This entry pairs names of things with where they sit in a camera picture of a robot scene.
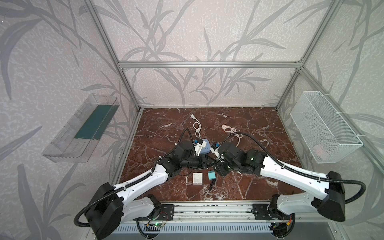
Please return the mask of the white charger adapter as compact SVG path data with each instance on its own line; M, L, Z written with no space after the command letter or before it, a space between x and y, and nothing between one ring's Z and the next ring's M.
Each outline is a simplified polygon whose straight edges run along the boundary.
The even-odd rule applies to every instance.
M202 184L203 184L203 174L193 173L193 185L202 185Z

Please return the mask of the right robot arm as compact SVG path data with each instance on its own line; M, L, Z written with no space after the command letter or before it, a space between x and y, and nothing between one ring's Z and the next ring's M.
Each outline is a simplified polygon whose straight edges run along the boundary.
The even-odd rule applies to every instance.
M255 137L246 136L261 149L245 152L227 139L222 143L214 143L211 152L218 159L215 170L222 177L229 172L267 177L303 191L301 194L274 195L268 210L271 215L318 212L328 220L344 222L346 205L358 200L366 192L365 183L344 180L337 172L316 173L282 162Z

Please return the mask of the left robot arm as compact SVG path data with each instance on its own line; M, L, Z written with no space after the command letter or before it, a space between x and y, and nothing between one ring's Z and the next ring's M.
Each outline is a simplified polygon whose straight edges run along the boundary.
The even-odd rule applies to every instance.
M74 217L74 225L91 228L98 240L111 235L121 222L144 218L159 205L154 197L139 196L152 188L179 176L183 169L197 170L207 166L204 150L209 150L207 140L178 140L175 147L160 156L148 171L126 182L112 186L101 185L91 201Z

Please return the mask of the teal charger adapter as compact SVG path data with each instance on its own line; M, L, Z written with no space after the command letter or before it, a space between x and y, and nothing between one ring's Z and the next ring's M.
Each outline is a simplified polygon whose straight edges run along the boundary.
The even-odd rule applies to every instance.
M216 179L216 173L215 173L215 171L208 171L208 179L209 179L210 181Z

